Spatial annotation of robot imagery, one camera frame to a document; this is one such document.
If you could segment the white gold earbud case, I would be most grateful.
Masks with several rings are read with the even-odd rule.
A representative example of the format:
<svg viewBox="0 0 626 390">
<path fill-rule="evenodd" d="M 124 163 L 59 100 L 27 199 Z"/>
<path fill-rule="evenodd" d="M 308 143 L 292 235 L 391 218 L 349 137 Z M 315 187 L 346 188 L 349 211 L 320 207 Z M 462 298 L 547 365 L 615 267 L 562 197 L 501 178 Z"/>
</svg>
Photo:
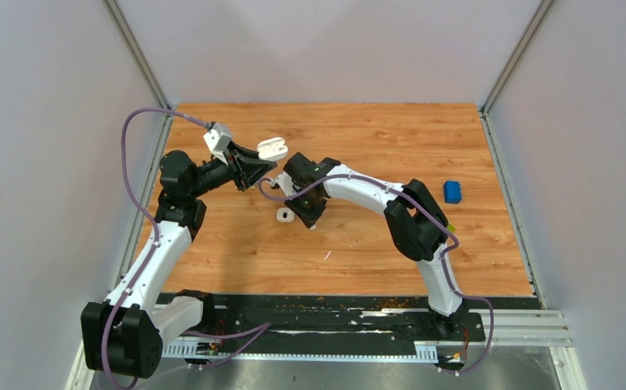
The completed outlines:
<svg viewBox="0 0 626 390">
<path fill-rule="evenodd" d="M 275 218 L 280 223 L 292 223 L 296 219 L 296 214 L 289 208 L 279 208 L 275 214 Z"/>
</svg>

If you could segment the white oval earbud case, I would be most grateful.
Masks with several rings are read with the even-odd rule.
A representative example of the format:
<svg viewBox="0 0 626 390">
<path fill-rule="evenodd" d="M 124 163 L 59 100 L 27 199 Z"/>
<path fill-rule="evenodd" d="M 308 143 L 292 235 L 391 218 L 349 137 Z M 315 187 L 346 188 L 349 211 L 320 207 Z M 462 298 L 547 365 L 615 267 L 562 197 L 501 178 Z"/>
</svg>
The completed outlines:
<svg viewBox="0 0 626 390">
<path fill-rule="evenodd" d="M 256 151 L 259 159 L 276 162 L 287 156 L 288 146 L 283 137 L 277 136 L 261 141 Z"/>
</svg>

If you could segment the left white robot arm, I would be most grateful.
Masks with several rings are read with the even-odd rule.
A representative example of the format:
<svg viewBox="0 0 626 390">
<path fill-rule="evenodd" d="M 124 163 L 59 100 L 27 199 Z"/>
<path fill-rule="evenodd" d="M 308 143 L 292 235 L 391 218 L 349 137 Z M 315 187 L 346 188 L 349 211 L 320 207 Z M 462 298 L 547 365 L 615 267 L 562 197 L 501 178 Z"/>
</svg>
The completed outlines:
<svg viewBox="0 0 626 390">
<path fill-rule="evenodd" d="M 168 276 L 201 229 L 206 204 L 200 197 L 227 183 L 239 191 L 252 187 L 287 155 L 282 137 L 245 149 L 234 141 L 209 137 L 210 160 L 201 165 L 182 150 L 159 163 L 162 191 L 150 217 L 152 231 L 132 268 L 102 302 L 81 313 L 86 366 L 93 371 L 149 378 L 163 349 L 185 331 L 209 335 L 217 325 L 210 294 L 183 290 L 164 308 L 155 304 Z"/>
</svg>

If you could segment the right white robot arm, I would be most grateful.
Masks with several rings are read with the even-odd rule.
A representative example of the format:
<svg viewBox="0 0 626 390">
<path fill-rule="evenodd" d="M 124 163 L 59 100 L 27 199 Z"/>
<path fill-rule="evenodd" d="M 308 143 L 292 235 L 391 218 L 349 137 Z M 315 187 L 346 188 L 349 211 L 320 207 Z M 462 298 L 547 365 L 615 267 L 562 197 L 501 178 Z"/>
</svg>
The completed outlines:
<svg viewBox="0 0 626 390">
<path fill-rule="evenodd" d="M 330 199 L 340 199 L 381 215 L 392 242 L 417 264 L 428 290 L 428 305 L 435 314 L 432 328 L 443 339 L 464 329 L 468 312 L 457 286 L 449 253 L 454 245 L 448 219 L 425 184 L 388 182 L 361 174 L 333 158 L 314 162 L 303 154 L 291 157 L 273 188 L 286 195 L 284 205 L 312 228 Z"/>
</svg>

